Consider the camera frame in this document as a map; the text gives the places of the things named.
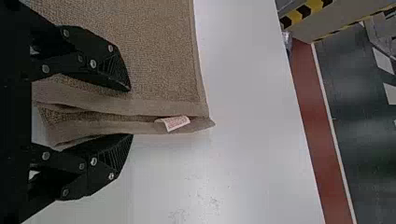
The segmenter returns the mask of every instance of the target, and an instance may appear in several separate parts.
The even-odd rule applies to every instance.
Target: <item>yellow and black caution stripe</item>
[[[387,7],[384,7],[384,8],[382,8],[382,9],[378,10],[377,12],[372,13],[371,15],[362,17],[362,18],[358,19],[357,21],[354,21],[354,22],[352,22],[352,23],[350,23],[350,24],[348,24],[348,25],[345,25],[345,26],[341,27],[340,29],[338,29],[338,30],[336,30],[336,31],[333,31],[333,32],[331,32],[331,33],[329,33],[329,34],[326,34],[326,35],[322,36],[321,38],[318,38],[318,39],[314,40],[314,42],[318,42],[318,41],[320,41],[320,40],[322,40],[322,39],[324,39],[324,38],[326,38],[326,37],[329,37],[329,36],[331,36],[331,35],[335,35],[335,34],[341,32],[341,31],[343,31],[343,30],[346,30],[347,28],[349,28],[349,27],[351,27],[351,26],[353,26],[353,25],[355,25],[355,24],[357,24],[357,23],[359,23],[359,22],[361,22],[361,21],[365,21],[365,20],[367,20],[367,19],[370,19],[370,18],[372,18],[373,16],[378,15],[379,13],[388,12],[388,11],[393,11],[394,8],[396,8],[396,4],[392,4],[392,5],[389,5],[389,6],[387,6]]]
[[[334,2],[334,0],[307,0],[305,4],[290,11],[286,16],[282,17],[280,22],[283,24],[284,29],[288,29],[308,16],[321,11],[332,2]]]

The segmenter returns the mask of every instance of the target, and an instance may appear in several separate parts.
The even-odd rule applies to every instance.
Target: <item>red stripe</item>
[[[326,224],[352,224],[312,48],[299,40],[293,41],[291,73]]]

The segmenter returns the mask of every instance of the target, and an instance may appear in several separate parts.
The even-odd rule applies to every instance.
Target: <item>screw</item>
[[[98,162],[98,159],[96,159],[95,157],[93,157],[93,158],[91,159],[91,166],[95,166],[97,162]]]
[[[64,30],[64,36],[65,36],[65,37],[69,37],[69,36],[70,36],[70,33],[69,33],[68,30]]]
[[[50,68],[49,68],[49,66],[46,65],[46,64],[43,64],[43,65],[41,66],[41,70],[43,71],[43,73],[46,73],[46,74],[50,72]]]
[[[41,156],[41,159],[43,159],[43,161],[47,161],[50,159],[50,153],[49,152],[44,152],[43,155]]]
[[[84,170],[85,169],[85,164],[81,163],[78,167],[79,170]]]
[[[114,50],[114,48],[113,48],[112,45],[109,45],[107,48],[108,48],[108,51],[109,51],[110,53],[113,52],[113,50]]]
[[[69,189],[64,189],[64,191],[62,191],[62,197],[66,197],[67,195],[69,195]]]
[[[78,61],[79,61],[80,63],[83,63],[83,62],[84,62],[84,59],[82,58],[81,55],[78,55]]]
[[[110,173],[110,174],[108,175],[108,179],[109,179],[109,180],[113,180],[113,179],[114,179],[114,173]]]
[[[91,68],[95,68],[96,67],[96,61],[95,60],[91,60],[90,61],[90,65],[91,65]]]

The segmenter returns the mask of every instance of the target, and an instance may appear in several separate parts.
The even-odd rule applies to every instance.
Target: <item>fabric label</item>
[[[156,119],[155,122],[163,122],[165,124],[166,130],[169,133],[191,123],[190,119],[187,116]]]

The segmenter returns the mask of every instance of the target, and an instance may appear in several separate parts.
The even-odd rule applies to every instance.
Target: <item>white table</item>
[[[196,0],[195,14],[217,126],[136,136],[116,182],[26,223],[324,223],[274,0]]]

